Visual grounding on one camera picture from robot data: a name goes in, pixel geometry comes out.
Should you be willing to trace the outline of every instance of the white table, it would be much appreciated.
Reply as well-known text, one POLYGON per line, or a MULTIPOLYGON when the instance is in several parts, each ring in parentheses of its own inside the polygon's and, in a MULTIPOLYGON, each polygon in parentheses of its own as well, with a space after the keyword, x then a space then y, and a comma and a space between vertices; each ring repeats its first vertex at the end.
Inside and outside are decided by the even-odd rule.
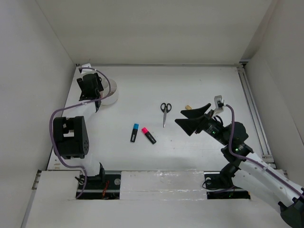
MULTIPOLYGON (((86 123, 90 141, 89 153, 106 170, 221 170, 227 161, 220 149, 223 146, 202 132, 189 137, 175 122, 184 118, 180 111, 186 105, 198 108, 222 95, 244 124, 249 138, 246 143, 261 154, 261 146, 243 93, 236 67, 222 66, 100 66, 96 67, 116 81, 119 99, 103 106, 86 123), (161 103, 171 103, 166 127, 162 127, 161 103), (151 144, 139 130, 135 143, 130 142, 134 123, 147 127, 157 143, 151 144)), ((75 71, 66 106, 77 103, 80 88, 75 71)), ((231 122, 231 112, 220 114, 224 125, 231 122)), ((48 170, 66 170, 52 152, 48 170)))

